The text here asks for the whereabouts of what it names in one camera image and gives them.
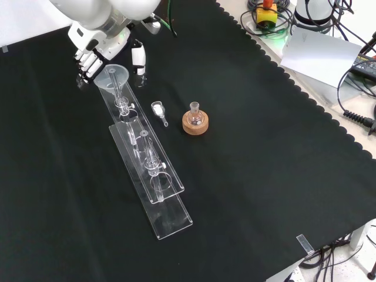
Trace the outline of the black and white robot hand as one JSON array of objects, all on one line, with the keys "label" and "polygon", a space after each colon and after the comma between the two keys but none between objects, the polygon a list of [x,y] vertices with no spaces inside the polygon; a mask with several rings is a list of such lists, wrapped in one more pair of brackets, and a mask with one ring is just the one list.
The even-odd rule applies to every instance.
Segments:
[{"label": "black and white robot hand", "polygon": [[78,67],[78,88],[82,89],[93,82],[105,66],[112,63],[112,60],[127,47],[131,47],[135,86],[145,86],[145,48],[141,41],[132,39],[128,27],[122,28],[119,34],[110,39],[103,31],[90,31],[74,22],[68,31],[68,37],[77,47],[74,61]]}]

